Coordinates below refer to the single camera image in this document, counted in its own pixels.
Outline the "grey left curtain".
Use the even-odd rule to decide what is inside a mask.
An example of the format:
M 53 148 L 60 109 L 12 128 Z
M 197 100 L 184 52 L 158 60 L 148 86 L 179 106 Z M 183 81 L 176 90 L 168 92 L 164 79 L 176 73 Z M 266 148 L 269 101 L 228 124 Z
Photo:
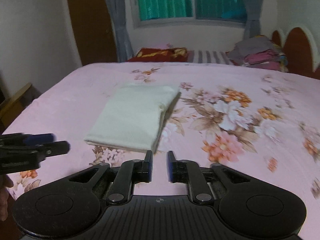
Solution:
M 125 0 L 105 0 L 105 2 L 113 25 L 117 59 L 119 62 L 125 62 L 133 55 L 126 28 Z

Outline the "red heart-shaped headboard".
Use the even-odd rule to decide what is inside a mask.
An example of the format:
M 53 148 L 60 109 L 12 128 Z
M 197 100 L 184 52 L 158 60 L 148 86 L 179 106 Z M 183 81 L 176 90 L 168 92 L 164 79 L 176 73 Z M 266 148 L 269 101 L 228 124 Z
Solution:
M 319 50 L 307 27 L 293 27 L 287 34 L 275 30 L 272 41 L 282 47 L 289 73 L 319 79 Z

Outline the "grey striped pillow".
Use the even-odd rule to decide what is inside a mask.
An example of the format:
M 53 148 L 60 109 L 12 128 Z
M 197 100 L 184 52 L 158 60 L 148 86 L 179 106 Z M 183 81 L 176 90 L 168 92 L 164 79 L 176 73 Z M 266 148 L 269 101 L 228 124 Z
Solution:
M 189 50 L 187 62 L 200 64 L 225 64 L 231 66 L 234 65 L 234 63 L 227 57 L 225 52 L 210 50 Z

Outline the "grey curtain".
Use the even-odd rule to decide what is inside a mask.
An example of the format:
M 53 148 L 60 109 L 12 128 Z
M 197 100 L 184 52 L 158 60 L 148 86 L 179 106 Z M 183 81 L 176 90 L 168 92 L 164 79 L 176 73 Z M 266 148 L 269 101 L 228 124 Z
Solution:
M 133 55 L 126 28 L 125 0 L 105 0 L 105 2 L 113 25 L 117 59 L 119 62 L 125 62 Z
M 246 40 L 261 33 L 260 17 L 263 0 L 243 0 L 243 3 L 247 13 L 243 37 L 243 39 Z

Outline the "grey right curtain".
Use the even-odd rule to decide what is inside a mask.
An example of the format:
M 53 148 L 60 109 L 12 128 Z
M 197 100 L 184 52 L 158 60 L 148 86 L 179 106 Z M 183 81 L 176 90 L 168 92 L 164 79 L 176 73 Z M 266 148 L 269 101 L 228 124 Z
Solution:
M 243 3 L 247 13 L 243 37 L 243 39 L 246 40 L 261 33 L 260 17 L 263 0 L 243 0 Z

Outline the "pale green small cloth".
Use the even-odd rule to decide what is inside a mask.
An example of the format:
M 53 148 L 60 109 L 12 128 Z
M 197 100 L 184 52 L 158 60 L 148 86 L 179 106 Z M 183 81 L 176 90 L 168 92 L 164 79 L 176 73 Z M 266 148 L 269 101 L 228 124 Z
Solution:
M 134 152 L 155 151 L 178 86 L 126 84 L 109 98 L 84 141 Z

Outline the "red floral pillow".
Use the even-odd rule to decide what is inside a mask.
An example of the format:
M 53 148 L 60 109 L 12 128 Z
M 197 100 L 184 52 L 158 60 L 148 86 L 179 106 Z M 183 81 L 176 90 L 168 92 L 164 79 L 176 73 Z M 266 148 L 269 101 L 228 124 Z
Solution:
M 136 56 L 128 62 L 187 62 L 188 51 L 186 48 L 142 48 Z

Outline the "dark brown wooden door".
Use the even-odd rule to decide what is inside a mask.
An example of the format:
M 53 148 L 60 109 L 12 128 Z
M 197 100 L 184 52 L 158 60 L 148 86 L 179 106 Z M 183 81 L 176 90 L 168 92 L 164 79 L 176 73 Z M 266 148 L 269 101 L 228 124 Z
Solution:
M 82 65 L 116 62 L 116 45 L 105 0 L 67 1 Z

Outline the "window with green shutters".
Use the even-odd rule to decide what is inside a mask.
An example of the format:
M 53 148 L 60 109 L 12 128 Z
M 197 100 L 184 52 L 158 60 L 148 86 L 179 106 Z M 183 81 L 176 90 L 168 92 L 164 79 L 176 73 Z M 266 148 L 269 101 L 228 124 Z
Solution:
M 171 24 L 241 25 L 243 0 L 130 0 L 136 28 Z

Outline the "pile of folded clothes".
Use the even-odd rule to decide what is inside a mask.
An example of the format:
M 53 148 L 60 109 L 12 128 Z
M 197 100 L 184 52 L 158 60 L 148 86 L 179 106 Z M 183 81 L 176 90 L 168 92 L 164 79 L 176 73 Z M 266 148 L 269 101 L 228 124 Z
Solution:
M 288 72 L 283 49 L 264 35 L 236 43 L 226 56 L 235 66 Z

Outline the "pink floral bed sheet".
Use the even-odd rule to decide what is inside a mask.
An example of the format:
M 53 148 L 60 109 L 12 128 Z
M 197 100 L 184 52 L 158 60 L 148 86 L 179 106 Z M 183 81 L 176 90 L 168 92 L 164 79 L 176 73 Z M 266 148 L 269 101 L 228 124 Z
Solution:
M 16 173 L 9 193 L 25 192 L 91 165 L 114 166 L 140 154 L 89 145 L 85 136 L 121 85 L 174 85 L 181 96 L 163 128 L 153 180 L 140 194 L 179 194 L 168 182 L 165 154 L 202 166 L 224 164 L 297 194 L 308 219 L 319 219 L 319 81 L 226 65 L 96 63 L 79 68 L 34 100 L 8 133 L 54 133 L 71 151 L 37 170 Z

